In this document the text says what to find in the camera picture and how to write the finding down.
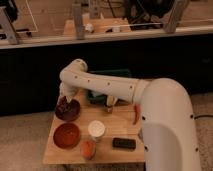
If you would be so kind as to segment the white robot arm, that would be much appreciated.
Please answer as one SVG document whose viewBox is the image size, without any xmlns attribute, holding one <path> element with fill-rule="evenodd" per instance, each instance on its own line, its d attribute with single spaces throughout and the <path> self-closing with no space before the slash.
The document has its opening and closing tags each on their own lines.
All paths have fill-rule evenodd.
<svg viewBox="0 0 213 171">
<path fill-rule="evenodd" d="M 146 171 L 202 171 L 192 104 L 180 83 L 90 74 L 87 69 L 82 59 L 62 69 L 60 93 L 72 98 L 85 88 L 138 104 Z"/>
</svg>

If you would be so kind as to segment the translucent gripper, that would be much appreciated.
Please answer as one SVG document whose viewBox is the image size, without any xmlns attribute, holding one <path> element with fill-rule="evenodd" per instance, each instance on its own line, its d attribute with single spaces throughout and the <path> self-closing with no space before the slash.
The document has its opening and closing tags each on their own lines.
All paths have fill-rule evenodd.
<svg viewBox="0 0 213 171">
<path fill-rule="evenodd" d="M 68 102 L 70 102 L 73 99 L 73 97 L 75 95 L 75 92 L 73 90 L 71 90 L 71 89 L 64 89 L 64 88 L 62 88 L 60 90 L 60 94 L 63 97 L 65 97 Z"/>
</svg>

